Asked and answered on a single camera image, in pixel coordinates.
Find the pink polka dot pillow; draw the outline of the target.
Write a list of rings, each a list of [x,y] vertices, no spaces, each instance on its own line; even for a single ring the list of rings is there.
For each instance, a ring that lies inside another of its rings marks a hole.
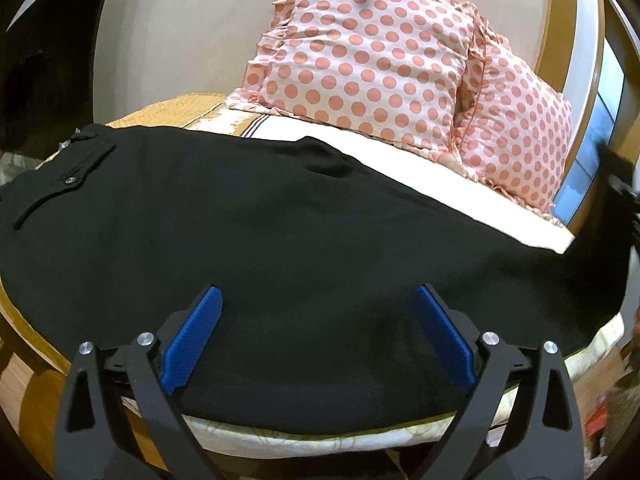
[[[549,218],[572,137],[572,104],[469,4],[473,20],[452,140],[468,178]]]
[[[228,104],[458,166],[451,130],[476,19],[458,0],[276,0]]]

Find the cream patterned bed sheet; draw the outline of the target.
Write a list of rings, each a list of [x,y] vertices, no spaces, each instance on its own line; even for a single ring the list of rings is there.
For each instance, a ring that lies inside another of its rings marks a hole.
[[[151,104],[114,121],[114,127],[177,126],[269,140],[298,140],[309,134],[416,191],[515,237],[520,242],[557,252],[568,247],[572,234],[564,226],[533,214],[491,188],[459,176],[452,170],[405,150],[353,132],[268,114],[230,110],[220,94],[191,93]],[[322,456],[409,446],[439,439],[450,417],[420,420],[370,434],[302,437],[271,430],[241,428],[188,418],[186,421],[207,451],[256,460]]]

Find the black pants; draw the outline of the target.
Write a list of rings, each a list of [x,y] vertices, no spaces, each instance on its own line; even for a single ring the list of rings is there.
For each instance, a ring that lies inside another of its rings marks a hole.
[[[606,181],[558,254],[313,138],[91,125],[2,188],[1,278],[66,358],[128,344],[216,286],[183,413],[325,436],[461,404],[410,306],[423,284],[511,344],[584,348],[622,306],[631,229]]]

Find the wooden framed window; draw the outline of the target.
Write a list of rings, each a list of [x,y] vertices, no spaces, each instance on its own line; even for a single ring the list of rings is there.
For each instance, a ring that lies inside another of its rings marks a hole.
[[[638,158],[639,38],[616,0],[544,0],[535,70],[572,103],[572,140],[552,212],[577,232],[593,202],[597,145]]]

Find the wooden bed frame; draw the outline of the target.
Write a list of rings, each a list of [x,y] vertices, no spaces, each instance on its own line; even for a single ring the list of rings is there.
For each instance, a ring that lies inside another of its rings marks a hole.
[[[1,293],[1,414],[12,434],[48,476],[54,433],[70,361]]]

